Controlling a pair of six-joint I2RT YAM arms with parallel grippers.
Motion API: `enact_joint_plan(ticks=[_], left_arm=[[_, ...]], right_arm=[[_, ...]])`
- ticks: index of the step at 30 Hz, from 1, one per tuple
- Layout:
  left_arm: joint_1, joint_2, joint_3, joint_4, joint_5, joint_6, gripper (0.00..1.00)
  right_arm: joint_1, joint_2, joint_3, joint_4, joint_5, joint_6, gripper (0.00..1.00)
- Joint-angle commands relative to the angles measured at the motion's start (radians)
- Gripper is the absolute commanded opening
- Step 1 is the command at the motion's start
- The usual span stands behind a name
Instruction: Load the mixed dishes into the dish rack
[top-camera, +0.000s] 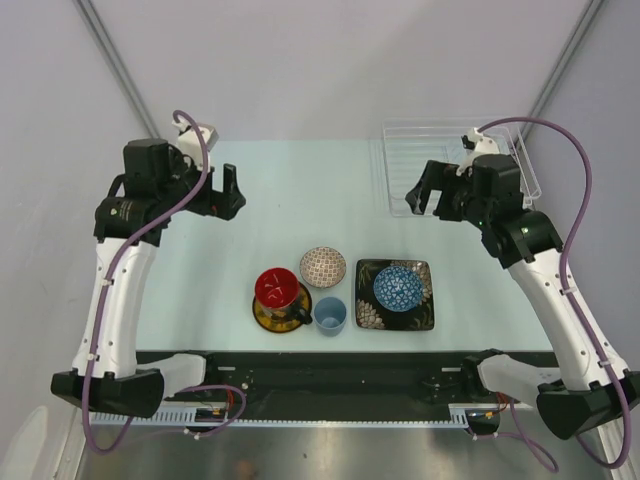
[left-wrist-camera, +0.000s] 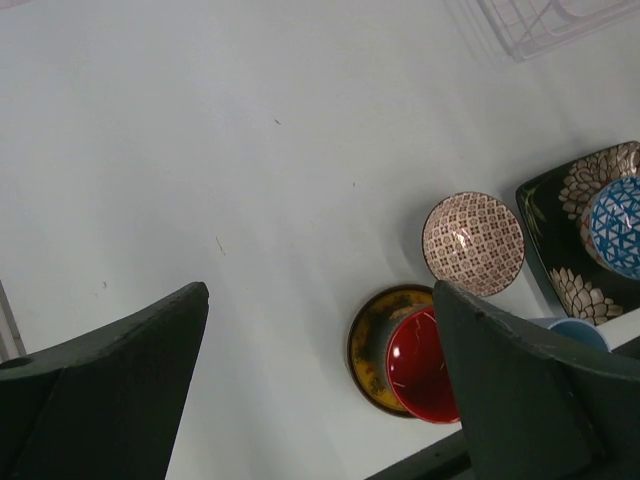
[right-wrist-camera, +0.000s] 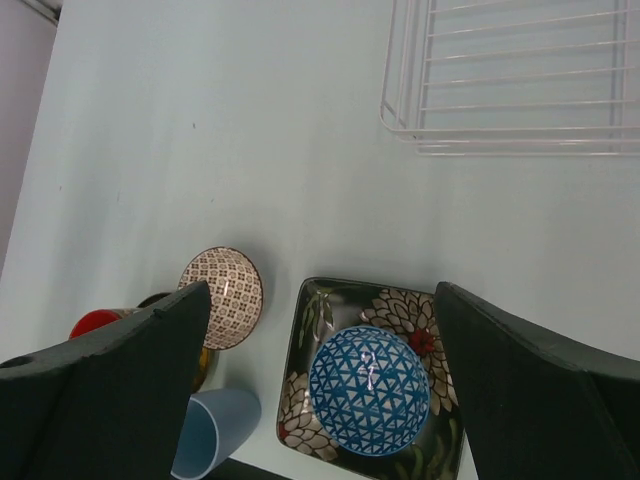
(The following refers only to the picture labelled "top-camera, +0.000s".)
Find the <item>clear wire dish rack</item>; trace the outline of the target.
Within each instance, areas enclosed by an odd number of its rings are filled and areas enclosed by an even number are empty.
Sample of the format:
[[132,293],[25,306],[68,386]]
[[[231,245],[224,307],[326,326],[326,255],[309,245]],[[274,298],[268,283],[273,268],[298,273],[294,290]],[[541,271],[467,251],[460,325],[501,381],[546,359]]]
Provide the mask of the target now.
[[[405,200],[416,185],[429,160],[460,164],[466,157],[461,137],[481,127],[490,117],[407,117],[390,118],[382,123],[382,151],[390,213],[411,217]],[[524,205],[531,207],[541,196],[522,135],[522,126],[511,123],[488,129],[485,135],[497,143],[502,154],[513,156],[521,169]]]

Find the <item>blue patterned bowl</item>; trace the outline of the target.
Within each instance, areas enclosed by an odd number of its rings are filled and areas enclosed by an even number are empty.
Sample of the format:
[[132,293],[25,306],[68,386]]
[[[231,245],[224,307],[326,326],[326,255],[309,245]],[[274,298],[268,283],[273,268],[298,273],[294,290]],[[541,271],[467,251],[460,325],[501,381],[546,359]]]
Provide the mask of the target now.
[[375,277],[373,293],[385,309],[402,313],[417,307],[423,298],[423,282],[408,267],[389,266]]

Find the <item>black skull mug red inside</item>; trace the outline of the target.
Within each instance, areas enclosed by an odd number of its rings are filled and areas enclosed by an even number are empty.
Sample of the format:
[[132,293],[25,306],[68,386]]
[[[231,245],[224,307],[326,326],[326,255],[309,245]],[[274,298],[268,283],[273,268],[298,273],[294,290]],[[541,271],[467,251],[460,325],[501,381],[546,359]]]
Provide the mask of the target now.
[[297,276],[283,267],[270,268],[259,275],[254,297],[262,312],[273,325],[284,326],[312,323],[312,301],[309,292]]

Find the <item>brown patterned bowl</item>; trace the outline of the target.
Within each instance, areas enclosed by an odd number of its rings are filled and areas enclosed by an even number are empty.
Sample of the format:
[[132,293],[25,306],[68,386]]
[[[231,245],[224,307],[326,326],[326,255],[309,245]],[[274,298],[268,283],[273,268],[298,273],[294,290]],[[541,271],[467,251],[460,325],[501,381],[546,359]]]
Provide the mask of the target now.
[[312,287],[327,289],[338,285],[346,274],[344,256],[336,249],[321,246],[307,251],[299,264],[302,279]]

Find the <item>black floral square plate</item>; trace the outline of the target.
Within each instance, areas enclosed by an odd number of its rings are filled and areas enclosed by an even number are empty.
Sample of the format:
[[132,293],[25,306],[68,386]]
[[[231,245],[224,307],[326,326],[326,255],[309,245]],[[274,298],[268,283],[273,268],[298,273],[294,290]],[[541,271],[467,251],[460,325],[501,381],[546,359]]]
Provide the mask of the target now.
[[[416,272],[423,282],[421,303],[402,313],[382,307],[373,293],[377,274],[389,266],[404,266]],[[355,280],[355,320],[360,328],[385,331],[430,331],[435,327],[431,269],[424,260],[363,259],[357,262]]]

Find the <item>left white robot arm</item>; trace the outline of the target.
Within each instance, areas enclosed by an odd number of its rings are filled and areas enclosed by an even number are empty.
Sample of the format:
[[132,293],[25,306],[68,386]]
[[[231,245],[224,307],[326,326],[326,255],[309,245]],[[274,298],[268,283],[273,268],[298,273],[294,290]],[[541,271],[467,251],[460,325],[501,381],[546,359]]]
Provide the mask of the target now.
[[136,335],[144,287],[175,205],[221,220],[245,206],[236,168],[223,166],[223,188],[213,188],[185,148],[166,140],[132,140],[117,175],[95,211],[96,278],[90,312],[72,367],[53,375],[53,395],[95,413],[150,418],[162,401],[188,389],[214,397],[221,376],[200,354],[175,354],[141,365]]

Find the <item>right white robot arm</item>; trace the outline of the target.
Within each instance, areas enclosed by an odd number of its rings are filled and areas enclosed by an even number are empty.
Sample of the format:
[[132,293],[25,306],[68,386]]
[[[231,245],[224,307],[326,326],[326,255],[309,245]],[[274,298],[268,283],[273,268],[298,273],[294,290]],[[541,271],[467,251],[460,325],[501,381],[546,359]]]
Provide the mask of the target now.
[[476,158],[462,175],[457,165],[430,160],[405,200],[416,215],[429,196],[441,196],[434,211],[443,221],[467,221],[481,232],[487,252],[524,292],[552,347],[558,366],[543,369],[495,349],[463,362],[461,388],[473,401],[503,393],[535,407],[547,428],[567,440],[616,420],[639,402],[639,374],[600,344],[624,391],[615,387],[572,305],[584,302],[577,286],[560,274],[563,245],[550,219],[525,207],[520,169],[509,155]]

